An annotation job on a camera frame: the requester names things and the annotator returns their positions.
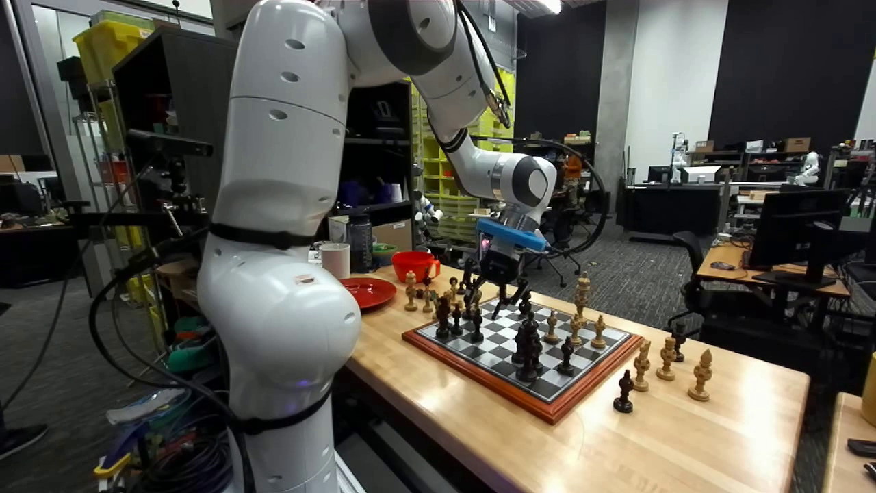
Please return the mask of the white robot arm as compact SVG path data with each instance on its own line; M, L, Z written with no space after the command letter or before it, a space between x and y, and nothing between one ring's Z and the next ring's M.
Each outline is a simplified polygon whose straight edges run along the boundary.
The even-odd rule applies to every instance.
M411 81L461 187L505 211L484 263L539 250L556 166L484 150L490 55L461 0L257 0L237 42L222 177L198 304L216 329L233 420L233 493L339 493L331 383L363 310L316 246L339 206L352 94Z

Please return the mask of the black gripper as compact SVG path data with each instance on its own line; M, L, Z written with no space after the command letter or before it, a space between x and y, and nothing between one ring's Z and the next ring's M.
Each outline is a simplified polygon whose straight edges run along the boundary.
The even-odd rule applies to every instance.
M520 259L517 258L509 258L505 251L494 251L489 250L482 258L480 258L480 277L484 281L494 281L497 287L502 284L517 284L520 281Z

